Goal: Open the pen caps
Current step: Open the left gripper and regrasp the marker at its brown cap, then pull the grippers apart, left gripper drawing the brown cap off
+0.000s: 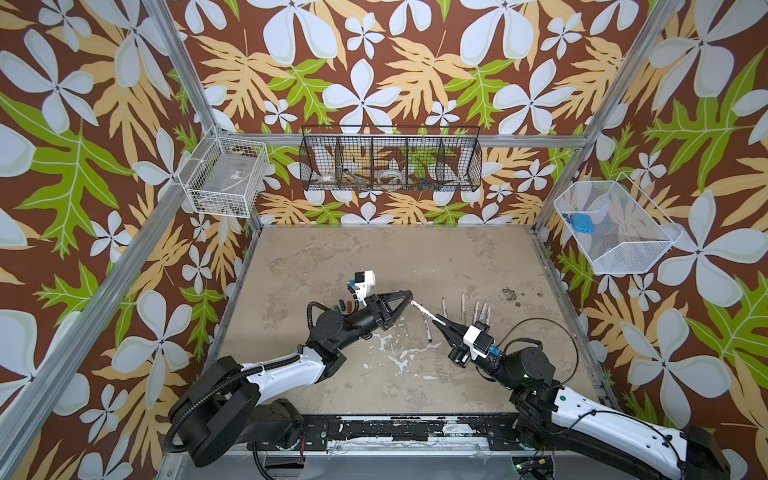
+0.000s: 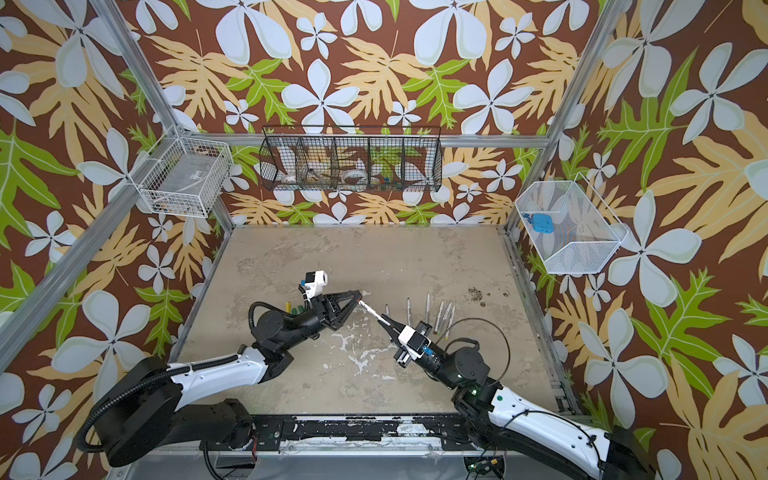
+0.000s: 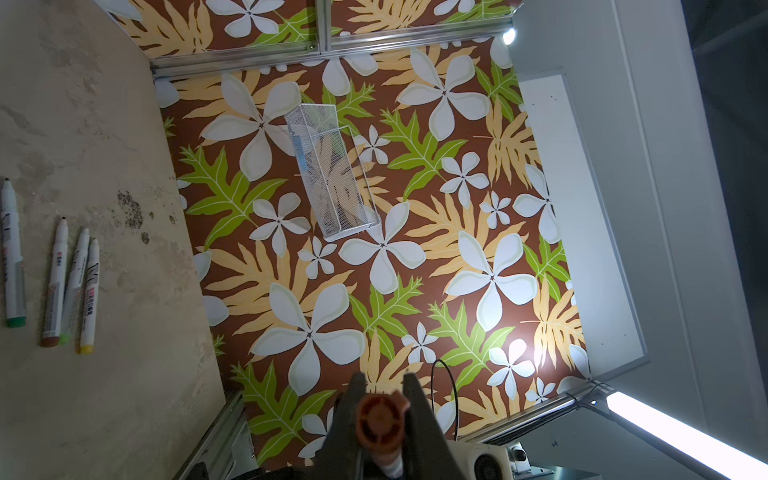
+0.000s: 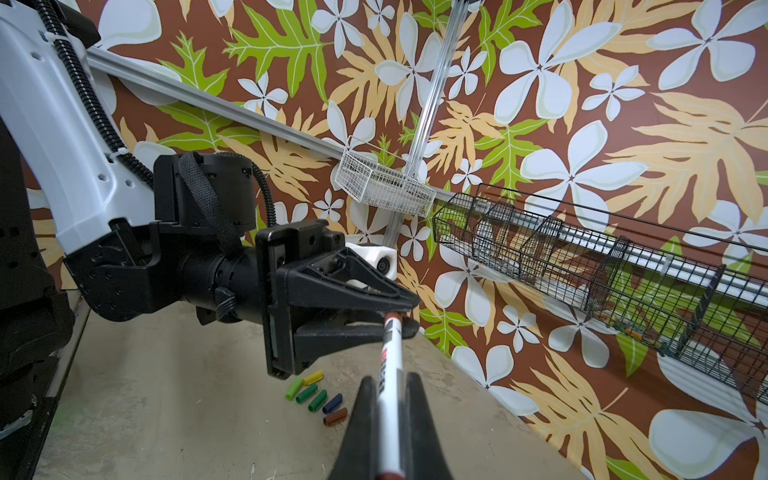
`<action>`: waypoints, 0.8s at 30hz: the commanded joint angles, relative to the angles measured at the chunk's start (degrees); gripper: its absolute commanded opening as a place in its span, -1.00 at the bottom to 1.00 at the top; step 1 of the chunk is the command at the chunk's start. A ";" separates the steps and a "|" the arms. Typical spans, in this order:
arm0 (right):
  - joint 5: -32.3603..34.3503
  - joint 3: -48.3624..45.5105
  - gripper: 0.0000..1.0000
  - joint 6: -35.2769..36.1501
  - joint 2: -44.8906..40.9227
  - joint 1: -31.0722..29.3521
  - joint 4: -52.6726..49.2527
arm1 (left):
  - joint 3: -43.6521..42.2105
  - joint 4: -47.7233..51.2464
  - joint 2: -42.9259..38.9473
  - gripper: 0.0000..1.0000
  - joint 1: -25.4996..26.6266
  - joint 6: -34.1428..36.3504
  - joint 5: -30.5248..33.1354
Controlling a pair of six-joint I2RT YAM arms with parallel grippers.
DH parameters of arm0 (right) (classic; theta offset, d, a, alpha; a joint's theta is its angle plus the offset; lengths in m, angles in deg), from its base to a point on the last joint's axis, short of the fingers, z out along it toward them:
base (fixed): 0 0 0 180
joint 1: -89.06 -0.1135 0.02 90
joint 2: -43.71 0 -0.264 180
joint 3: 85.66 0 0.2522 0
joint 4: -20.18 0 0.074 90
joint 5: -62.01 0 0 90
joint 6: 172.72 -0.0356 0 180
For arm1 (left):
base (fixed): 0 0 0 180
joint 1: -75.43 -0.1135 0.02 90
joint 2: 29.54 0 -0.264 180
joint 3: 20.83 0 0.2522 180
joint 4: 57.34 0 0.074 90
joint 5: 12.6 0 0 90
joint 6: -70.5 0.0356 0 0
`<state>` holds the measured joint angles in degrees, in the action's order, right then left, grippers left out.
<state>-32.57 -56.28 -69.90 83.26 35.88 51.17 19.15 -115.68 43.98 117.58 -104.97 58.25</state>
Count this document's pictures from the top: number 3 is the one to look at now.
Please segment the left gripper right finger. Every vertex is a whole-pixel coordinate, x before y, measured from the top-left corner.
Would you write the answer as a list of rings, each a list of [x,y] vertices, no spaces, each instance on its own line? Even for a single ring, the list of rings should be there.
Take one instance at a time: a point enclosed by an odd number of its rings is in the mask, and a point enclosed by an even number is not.
[[[404,478],[463,479],[415,374],[404,375],[402,393],[410,402],[402,447]]]

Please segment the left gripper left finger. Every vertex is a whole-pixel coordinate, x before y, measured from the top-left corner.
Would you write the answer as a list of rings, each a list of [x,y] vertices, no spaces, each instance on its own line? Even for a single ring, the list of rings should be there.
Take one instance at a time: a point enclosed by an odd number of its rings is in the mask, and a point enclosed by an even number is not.
[[[362,447],[356,437],[357,407],[366,394],[365,375],[352,375],[335,406],[333,422],[311,469],[312,479],[361,479]]]

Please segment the brown capped thin marker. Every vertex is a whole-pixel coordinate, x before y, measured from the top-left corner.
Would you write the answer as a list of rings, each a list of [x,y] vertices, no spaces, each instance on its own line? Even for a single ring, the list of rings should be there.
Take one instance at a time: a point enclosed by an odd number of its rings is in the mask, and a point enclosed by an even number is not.
[[[402,444],[410,402],[400,392],[367,393],[357,406],[355,434],[373,463],[390,479],[403,475]]]

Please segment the yellow capped marker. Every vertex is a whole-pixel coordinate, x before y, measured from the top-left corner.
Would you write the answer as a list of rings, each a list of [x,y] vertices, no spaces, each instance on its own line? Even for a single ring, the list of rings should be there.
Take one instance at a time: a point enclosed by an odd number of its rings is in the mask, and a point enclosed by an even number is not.
[[[79,354],[90,354],[94,350],[97,306],[100,283],[100,245],[97,239],[92,239],[89,245],[84,288],[84,305],[82,324],[79,337]]]

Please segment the light green capped marker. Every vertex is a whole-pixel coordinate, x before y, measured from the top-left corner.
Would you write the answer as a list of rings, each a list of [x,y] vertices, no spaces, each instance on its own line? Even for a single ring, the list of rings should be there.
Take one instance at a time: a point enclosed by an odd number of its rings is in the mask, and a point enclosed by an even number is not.
[[[62,330],[60,336],[60,343],[62,345],[69,343],[73,338],[77,301],[82,291],[89,242],[90,232],[87,227],[84,227],[78,237],[64,293]]]

